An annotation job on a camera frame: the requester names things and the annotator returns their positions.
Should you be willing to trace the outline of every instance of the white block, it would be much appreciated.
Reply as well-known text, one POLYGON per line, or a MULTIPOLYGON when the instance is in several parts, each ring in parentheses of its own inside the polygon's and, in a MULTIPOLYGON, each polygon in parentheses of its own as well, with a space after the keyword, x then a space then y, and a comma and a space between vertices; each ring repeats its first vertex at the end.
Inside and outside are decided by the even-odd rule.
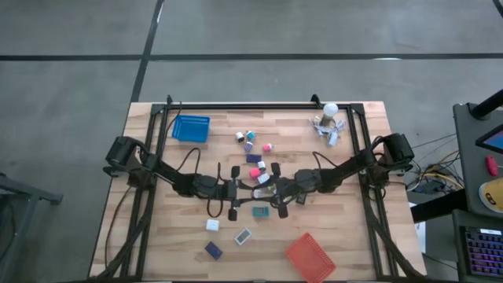
POLYGON ((264 182, 267 182, 267 180, 269 180, 269 174, 267 173, 264 173, 262 175, 260 175, 257 180, 259 180, 259 183, 263 184, 264 182))
POLYGON ((248 228, 244 228, 234 240, 238 245, 243 245, 244 242, 252 236, 252 232, 248 228))
POLYGON ((206 230, 212 232, 218 232, 218 227, 220 226, 220 222, 218 220, 208 219, 206 221, 206 230))

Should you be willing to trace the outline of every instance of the small block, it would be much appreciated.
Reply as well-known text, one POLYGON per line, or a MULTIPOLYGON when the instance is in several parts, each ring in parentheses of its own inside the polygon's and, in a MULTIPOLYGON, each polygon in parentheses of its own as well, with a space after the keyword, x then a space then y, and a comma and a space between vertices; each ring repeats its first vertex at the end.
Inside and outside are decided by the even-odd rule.
POLYGON ((260 169, 258 168, 252 168, 250 170, 250 177, 252 178, 258 178, 260 176, 260 169))
POLYGON ((249 130, 246 133, 246 138, 248 138, 249 141, 253 141, 255 139, 255 133, 249 130))
POLYGON ((237 142, 243 142, 244 141, 244 135, 243 135, 243 133, 237 132, 236 133, 236 139, 237 139, 237 142))
POLYGON ((220 221, 218 221, 218 220, 208 219, 206 221, 206 230, 208 230, 208 231, 218 232, 219 226, 220 226, 220 221))
POLYGON ((260 175, 257 178, 257 180, 259 180, 259 183, 263 184, 263 183, 267 182, 267 180, 269 180, 269 177, 270 177, 269 174, 264 173, 264 174, 260 175))
POLYGON ((238 245, 243 245, 244 242, 252 236, 252 232, 248 228, 244 228, 234 240, 238 245))
POLYGON ((208 252, 211 256, 213 256, 213 258, 215 260, 219 259, 220 256, 222 255, 222 251, 220 250, 220 248, 218 248, 215 244, 213 244, 213 242, 209 242, 206 246, 206 248, 204 248, 206 250, 206 252, 208 252))
POLYGON ((268 207, 262 207, 262 208, 253 208, 252 210, 253 217, 269 217, 269 208, 268 207))
POLYGON ((246 163, 258 163, 262 160, 262 156, 259 154, 247 154, 246 163))
POLYGON ((267 145, 264 145, 262 147, 262 150, 265 152, 265 153, 270 153, 271 150, 273 150, 273 145, 271 144, 267 144, 267 145))
POLYGON ((257 166, 259 166, 259 169, 262 170, 262 169, 266 169, 266 163, 263 162, 263 161, 259 161, 257 163, 257 166))
POLYGON ((249 141, 246 142, 246 144, 244 144, 244 151, 249 153, 251 152, 251 150, 253 149, 253 144, 249 141))

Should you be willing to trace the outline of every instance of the rgb keyboard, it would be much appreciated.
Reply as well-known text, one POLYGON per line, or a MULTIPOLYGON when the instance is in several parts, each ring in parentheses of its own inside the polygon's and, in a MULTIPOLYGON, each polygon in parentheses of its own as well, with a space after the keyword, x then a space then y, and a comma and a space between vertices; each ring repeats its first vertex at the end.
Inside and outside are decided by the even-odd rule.
POLYGON ((465 231, 472 274, 503 278, 503 237, 465 231))

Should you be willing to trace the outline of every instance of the desk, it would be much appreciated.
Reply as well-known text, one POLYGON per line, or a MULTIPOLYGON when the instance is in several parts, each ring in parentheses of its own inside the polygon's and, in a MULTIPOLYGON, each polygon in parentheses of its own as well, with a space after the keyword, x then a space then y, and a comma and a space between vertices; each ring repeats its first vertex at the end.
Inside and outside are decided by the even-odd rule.
MULTIPOLYGON (((371 138, 390 134, 384 103, 365 102, 364 107, 371 138)), ((133 103, 123 135, 144 141, 150 108, 150 103, 133 103)), ((169 113, 168 120, 171 121, 176 111, 169 113)), ((281 164, 282 175, 290 178, 301 168, 317 166, 311 155, 313 150, 326 155, 336 164, 344 162, 353 155, 349 130, 344 130, 340 134, 337 145, 333 148, 327 147, 326 140, 316 135, 308 119, 320 115, 320 110, 182 110, 182 114, 211 117, 207 143, 179 142, 171 138, 170 130, 163 161, 177 167, 186 153, 197 146, 201 149, 198 170, 201 174, 216 175, 217 162, 220 162, 222 177, 229 178, 230 168, 233 165, 241 165, 240 177, 246 183, 253 183, 248 176, 248 170, 252 167, 245 163, 243 145, 238 144, 234 136, 238 131, 253 130, 257 134, 254 153, 259 153, 261 145, 266 143, 275 145, 274 151, 263 155, 263 159, 268 167, 271 162, 281 164)), ((340 112, 336 115, 336 119, 347 119, 347 114, 340 112)), ((153 148, 156 146, 156 140, 154 137, 153 148)), ((359 140, 363 148, 363 139, 359 140)), ((193 172, 195 163, 196 154, 187 160, 181 172, 193 172)), ((91 276, 99 274, 104 269, 106 234, 116 205, 126 189, 126 178, 113 179, 92 262, 91 276)), ((114 225, 108 251, 109 259, 119 251, 126 238, 132 195, 133 193, 125 200, 114 225)), ((240 190, 238 196, 249 197, 249 191, 240 190)), ((388 186, 384 202, 391 237, 413 266, 425 274, 403 186, 388 186)), ((268 204, 258 202, 244 204, 239 208, 237 221, 230 222, 226 219, 229 205, 225 203, 224 213, 218 218, 220 231, 207 232, 205 225, 209 217, 206 213, 206 201, 180 197, 168 183, 159 180, 143 279, 303 280, 285 256, 285 249, 306 232, 311 233, 337 266, 336 271, 327 280, 375 278, 357 176, 346 179, 333 194, 308 195, 305 206, 290 204, 287 219, 279 219, 276 210, 271 211, 268 219, 254 219, 252 217, 254 205, 268 204), (249 228, 253 236, 243 246, 238 246, 234 238, 244 227, 249 228), (223 250, 223 255, 218 261, 214 261, 204 250, 209 241, 213 241, 223 250)), ((218 206, 219 202, 213 201, 211 210, 216 213, 218 206)), ((380 243, 380 254, 386 270, 386 254, 382 243, 380 243)), ((135 265, 135 260, 136 256, 133 256, 131 264, 135 265)))

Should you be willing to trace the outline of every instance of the concrete floor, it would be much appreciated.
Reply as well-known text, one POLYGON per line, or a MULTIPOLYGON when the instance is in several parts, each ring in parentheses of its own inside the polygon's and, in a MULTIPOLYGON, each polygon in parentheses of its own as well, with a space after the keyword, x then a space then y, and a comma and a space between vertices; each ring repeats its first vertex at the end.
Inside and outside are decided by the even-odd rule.
MULTIPOLYGON (((0 55, 141 54, 155 4, 2 0, 0 55)), ((152 53, 503 52, 502 27, 491 0, 166 0, 152 53)), ((455 132, 453 104, 501 89, 502 63, 150 62, 139 100, 384 101, 393 131, 417 145, 455 132)), ((16 281, 86 276, 110 183, 101 168, 138 65, 0 61, 0 171, 64 194, 59 207, 37 210, 16 281)), ((456 148, 452 141, 421 164, 456 148)), ((455 278, 425 261, 438 279, 455 278)))

